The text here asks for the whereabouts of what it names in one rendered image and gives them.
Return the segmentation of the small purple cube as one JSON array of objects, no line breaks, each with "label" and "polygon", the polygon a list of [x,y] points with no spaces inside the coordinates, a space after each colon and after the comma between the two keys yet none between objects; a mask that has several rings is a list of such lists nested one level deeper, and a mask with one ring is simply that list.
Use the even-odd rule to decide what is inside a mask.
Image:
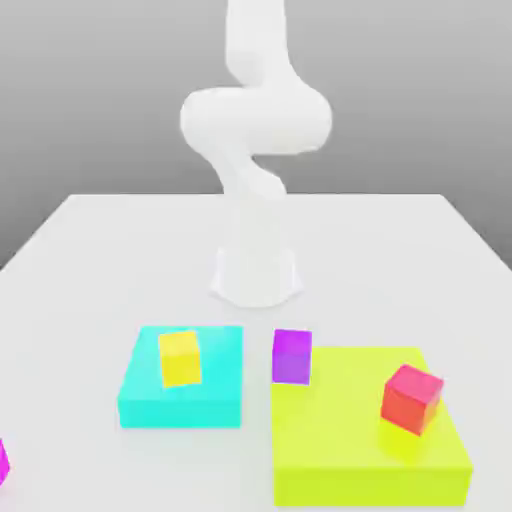
[{"label": "small purple cube", "polygon": [[272,382],[310,384],[312,367],[312,332],[276,329],[272,346]]}]

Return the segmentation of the small yellow cube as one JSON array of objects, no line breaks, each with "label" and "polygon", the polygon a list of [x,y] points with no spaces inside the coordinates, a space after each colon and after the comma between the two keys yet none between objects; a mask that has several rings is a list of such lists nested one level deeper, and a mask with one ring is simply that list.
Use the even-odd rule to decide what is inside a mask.
[{"label": "small yellow cube", "polygon": [[158,344],[165,389],[201,383],[200,349],[195,331],[161,334]]}]

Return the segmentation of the small red cube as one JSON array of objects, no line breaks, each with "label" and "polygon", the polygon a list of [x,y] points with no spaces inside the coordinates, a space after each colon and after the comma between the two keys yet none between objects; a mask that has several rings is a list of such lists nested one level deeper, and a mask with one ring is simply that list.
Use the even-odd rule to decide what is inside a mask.
[{"label": "small red cube", "polygon": [[385,383],[380,415],[421,436],[436,414],[443,386],[443,379],[402,364]]}]

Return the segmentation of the large cyan box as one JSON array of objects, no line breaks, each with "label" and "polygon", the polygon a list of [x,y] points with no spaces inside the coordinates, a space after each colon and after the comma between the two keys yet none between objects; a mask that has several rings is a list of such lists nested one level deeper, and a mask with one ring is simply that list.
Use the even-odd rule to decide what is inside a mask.
[{"label": "large cyan box", "polygon": [[158,337],[187,326],[140,329],[117,397],[123,428],[238,428],[242,416],[243,328],[193,326],[202,382],[164,388]]}]

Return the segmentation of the large yellow-green box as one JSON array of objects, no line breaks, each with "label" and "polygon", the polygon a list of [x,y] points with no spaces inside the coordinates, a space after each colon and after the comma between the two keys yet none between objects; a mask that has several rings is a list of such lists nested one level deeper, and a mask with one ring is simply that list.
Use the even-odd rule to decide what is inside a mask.
[{"label": "large yellow-green box", "polygon": [[276,506],[465,504],[473,465],[446,405],[419,436],[380,415],[402,364],[427,368],[415,347],[316,347],[309,385],[272,385]]}]

